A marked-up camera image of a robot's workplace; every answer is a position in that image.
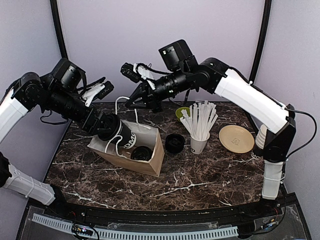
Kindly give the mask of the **black paper coffee cup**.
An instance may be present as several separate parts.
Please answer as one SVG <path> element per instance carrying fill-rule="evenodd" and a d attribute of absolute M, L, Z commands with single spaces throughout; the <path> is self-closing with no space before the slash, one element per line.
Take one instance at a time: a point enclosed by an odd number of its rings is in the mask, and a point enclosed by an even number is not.
<path fill-rule="evenodd" d="M 137 141 L 135 133 L 121 120 L 118 121 L 117 127 L 115 128 L 115 135 L 111 141 L 113 144 L 118 143 L 118 146 L 125 149 L 132 148 Z"/>

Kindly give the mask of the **single black lid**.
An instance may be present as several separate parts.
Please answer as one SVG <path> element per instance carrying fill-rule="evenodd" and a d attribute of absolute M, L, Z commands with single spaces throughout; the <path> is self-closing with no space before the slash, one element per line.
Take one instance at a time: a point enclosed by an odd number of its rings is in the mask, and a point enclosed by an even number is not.
<path fill-rule="evenodd" d="M 100 140 L 107 141 L 113 138 L 120 128 L 119 117 L 112 114 L 104 114 L 97 127 L 97 135 Z"/>
<path fill-rule="evenodd" d="M 149 161 L 152 158 L 153 151 L 147 146 L 139 146 L 135 148 L 130 158 L 132 160 Z"/>

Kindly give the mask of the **brown paper bag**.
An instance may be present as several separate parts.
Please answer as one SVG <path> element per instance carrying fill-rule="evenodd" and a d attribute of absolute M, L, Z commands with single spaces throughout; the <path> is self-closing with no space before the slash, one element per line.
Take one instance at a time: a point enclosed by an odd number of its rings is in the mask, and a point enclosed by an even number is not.
<path fill-rule="evenodd" d="M 130 148 L 119 145 L 124 139 L 119 134 L 108 141 L 94 136 L 87 147 L 115 166 L 159 177 L 165 155 L 159 130 L 140 123 L 137 116 L 135 122 L 124 120 L 123 125 L 135 134 Z"/>

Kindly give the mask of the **stack of black lids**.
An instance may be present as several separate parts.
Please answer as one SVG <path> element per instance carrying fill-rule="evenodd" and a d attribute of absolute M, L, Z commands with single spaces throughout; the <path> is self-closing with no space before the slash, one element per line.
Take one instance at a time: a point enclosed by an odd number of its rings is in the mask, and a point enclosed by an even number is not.
<path fill-rule="evenodd" d="M 178 154 L 184 149 L 185 138 L 177 133 L 169 134 L 165 138 L 165 149 L 171 154 Z"/>

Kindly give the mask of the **stack of paper cups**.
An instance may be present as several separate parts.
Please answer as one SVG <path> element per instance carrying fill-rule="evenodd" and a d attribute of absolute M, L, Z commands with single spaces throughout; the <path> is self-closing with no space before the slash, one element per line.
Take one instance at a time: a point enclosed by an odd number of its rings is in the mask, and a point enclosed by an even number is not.
<path fill-rule="evenodd" d="M 260 129 L 255 137 L 255 142 L 254 142 L 254 146 L 253 149 L 251 151 L 251 156 L 254 159 L 261 159 L 263 158 L 263 151 L 264 151 L 264 147 L 265 147 L 265 141 L 266 141 L 266 135 L 267 135 L 267 127 L 262 124 L 260 126 Z"/>

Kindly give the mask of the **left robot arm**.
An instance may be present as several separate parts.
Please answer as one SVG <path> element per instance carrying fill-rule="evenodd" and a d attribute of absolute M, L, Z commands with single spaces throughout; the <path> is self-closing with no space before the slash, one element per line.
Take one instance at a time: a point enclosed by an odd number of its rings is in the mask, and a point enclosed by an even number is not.
<path fill-rule="evenodd" d="M 93 101 L 103 99 L 113 89 L 105 77 L 88 83 L 86 72 L 66 58 L 61 58 L 52 71 L 42 76 L 27 72 L 7 88 L 0 101 L 0 140 L 4 141 L 25 119 L 34 120 L 35 109 L 61 115 L 63 124 L 74 121 L 91 136 L 111 139 L 112 130 L 120 121 L 115 114 L 96 108 Z M 0 156 L 0 186 L 50 206 L 60 218 L 71 213 L 59 187 L 22 172 L 4 155 Z"/>

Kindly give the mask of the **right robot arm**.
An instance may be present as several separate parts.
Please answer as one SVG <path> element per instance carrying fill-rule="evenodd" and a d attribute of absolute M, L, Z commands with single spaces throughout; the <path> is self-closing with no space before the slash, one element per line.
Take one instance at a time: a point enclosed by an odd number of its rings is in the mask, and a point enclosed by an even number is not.
<path fill-rule="evenodd" d="M 269 96 L 248 81 L 236 68 L 209 57 L 198 63 L 183 39 L 162 47 L 159 53 L 167 67 L 159 79 L 154 70 L 143 63 L 125 63 L 121 74 L 137 83 L 137 88 L 126 101 L 129 109 L 162 110 L 162 101 L 186 90 L 203 89 L 223 97 L 261 122 L 263 144 L 257 143 L 254 153 L 264 160 L 263 200 L 255 205 L 255 213 L 266 217 L 275 208 L 280 184 L 285 175 L 285 163 L 293 153 L 291 145 L 296 134 L 297 110 Z"/>

